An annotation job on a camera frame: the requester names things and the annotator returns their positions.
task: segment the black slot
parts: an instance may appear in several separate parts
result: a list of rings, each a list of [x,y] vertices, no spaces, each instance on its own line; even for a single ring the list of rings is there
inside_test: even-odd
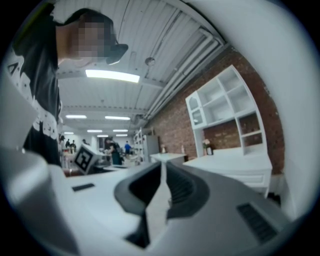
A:
[[[255,237],[260,243],[265,243],[277,235],[277,231],[249,203],[237,207]]]
[[[114,197],[127,213],[141,217],[137,230],[126,240],[146,248],[150,243],[146,208],[154,197],[161,178],[161,163],[157,162],[119,182],[114,189]]]
[[[171,192],[167,219],[190,217],[206,204],[210,190],[204,180],[172,162],[166,164],[166,173],[166,183]]]
[[[88,184],[84,184],[84,185],[80,185],[80,186],[73,186],[72,189],[74,192],[80,191],[80,190],[85,190],[91,187],[94,187],[95,185],[92,183],[88,183]]]

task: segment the white cabinet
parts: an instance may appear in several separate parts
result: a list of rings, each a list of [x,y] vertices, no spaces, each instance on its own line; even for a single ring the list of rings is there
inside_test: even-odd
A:
[[[195,91],[188,98],[186,98],[187,108],[191,120],[192,129],[199,129],[207,126],[205,121],[204,110],[200,103],[198,92]]]
[[[156,135],[143,134],[142,128],[133,136],[135,154],[143,163],[150,163],[149,155],[159,152],[159,140]]]
[[[242,153],[246,155],[254,150],[258,153],[267,152],[267,140],[259,109],[246,82],[233,65],[193,92],[185,101],[198,148],[201,147],[201,142],[196,139],[199,131],[235,120]],[[244,134],[241,119],[251,114],[256,114],[259,130]],[[261,136],[258,146],[246,146],[250,136],[256,135]],[[201,150],[197,152],[198,157],[201,157]]]
[[[267,196],[272,165],[265,129],[255,99],[236,68],[229,66],[185,101],[198,158],[184,165],[236,179]],[[243,118],[251,114],[256,115],[259,127],[257,130],[243,130]],[[217,149],[213,155],[204,156],[203,129],[230,120],[235,120],[240,147]]]

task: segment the ceiling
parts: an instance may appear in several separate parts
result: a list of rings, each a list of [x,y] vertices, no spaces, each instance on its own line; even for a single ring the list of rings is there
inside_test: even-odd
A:
[[[213,34],[220,45],[224,44],[202,16],[178,0],[60,0],[52,15],[63,23],[81,8],[92,8],[111,18],[118,42],[127,44],[129,49],[114,65],[96,63],[79,68],[71,60],[59,65],[64,131],[83,133],[99,129],[114,135],[113,129],[128,129],[133,133],[146,123],[147,118],[142,117],[169,87],[168,82],[182,63],[206,40],[200,28]],[[154,58],[153,66],[146,65],[148,57]],[[139,75],[140,80],[132,83],[89,78],[85,69],[125,72]],[[68,114],[86,115],[87,119],[66,119]],[[106,120],[105,116],[131,120]]]

